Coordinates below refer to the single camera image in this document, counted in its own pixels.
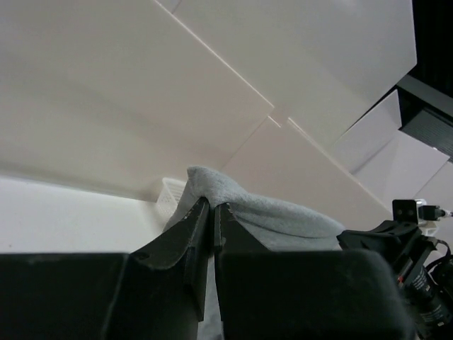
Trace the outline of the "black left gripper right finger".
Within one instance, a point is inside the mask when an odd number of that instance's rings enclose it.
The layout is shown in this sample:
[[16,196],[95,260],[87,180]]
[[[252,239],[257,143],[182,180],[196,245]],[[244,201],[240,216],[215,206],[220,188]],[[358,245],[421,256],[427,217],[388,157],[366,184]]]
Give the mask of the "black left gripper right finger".
[[214,211],[215,278],[226,339],[412,339],[385,260],[372,251],[270,251]]

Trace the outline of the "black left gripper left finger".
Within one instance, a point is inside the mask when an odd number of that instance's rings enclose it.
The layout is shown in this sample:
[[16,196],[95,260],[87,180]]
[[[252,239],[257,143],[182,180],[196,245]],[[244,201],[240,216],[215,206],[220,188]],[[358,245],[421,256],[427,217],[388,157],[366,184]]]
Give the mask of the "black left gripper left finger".
[[199,199],[174,226],[130,254],[108,339],[196,339],[205,310],[210,205]]

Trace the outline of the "grey tank top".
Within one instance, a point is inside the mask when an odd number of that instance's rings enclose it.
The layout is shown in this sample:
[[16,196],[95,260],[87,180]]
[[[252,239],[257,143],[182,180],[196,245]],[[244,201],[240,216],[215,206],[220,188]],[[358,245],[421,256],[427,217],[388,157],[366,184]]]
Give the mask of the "grey tank top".
[[339,222],[307,207],[249,193],[232,178],[207,167],[187,169],[188,181],[176,211],[164,227],[179,222],[199,198],[210,207],[228,203],[234,217],[261,244],[272,251],[338,249]]

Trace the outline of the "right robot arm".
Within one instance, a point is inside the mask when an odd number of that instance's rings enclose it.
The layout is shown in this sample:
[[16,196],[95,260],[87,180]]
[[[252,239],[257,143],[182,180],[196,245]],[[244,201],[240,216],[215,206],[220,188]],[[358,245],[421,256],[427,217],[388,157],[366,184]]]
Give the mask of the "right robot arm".
[[428,265],[437,245],[419,226],[386,220],[371,231],[345,230],[337,236],[341,249],[366,249],[380,254],[396,274],[407,310],[420,339],[452,338],[452,252]]

